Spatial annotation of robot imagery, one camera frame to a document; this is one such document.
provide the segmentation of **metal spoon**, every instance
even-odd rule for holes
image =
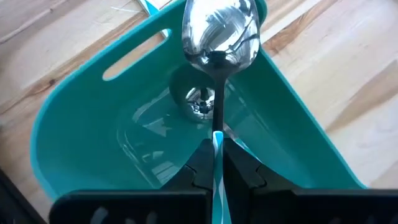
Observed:
[[[213,110],[213,131],[222,131],[225,82],[254,61],[260,46],[254,0],[187,0],[182,43],[187,60],[215,81],[213,105],[202,111]]]

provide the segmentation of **light wooden surface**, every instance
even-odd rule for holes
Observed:
[[[0,9],[5,2],[11,4],[0,1]],[[37,2],[57,7],[0,44],[0,167],[45,217],[50,201],[29,162],[37,110],[61,79],[146,16],[134,1]],[[398,1],[267,3],[263,47],[359,179],[398,187]],[[0,26],[0,36],[29,24],[27,18]],[[160,41],[151,39],[127,60]]]

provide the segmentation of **black holder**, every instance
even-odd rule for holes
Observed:
[[[397,190],[301,189],[224,139],[232,224],[398,223]],[[77,191],[58,199],[50,223],[211,223],[214,148],[201,142],[159,190]]]

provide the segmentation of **spoon handle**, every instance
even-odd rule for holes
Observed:
[[[213,110],[213,132],[223,131],[224,124],[224,89],[225,82],[216,82],[214,110]]]

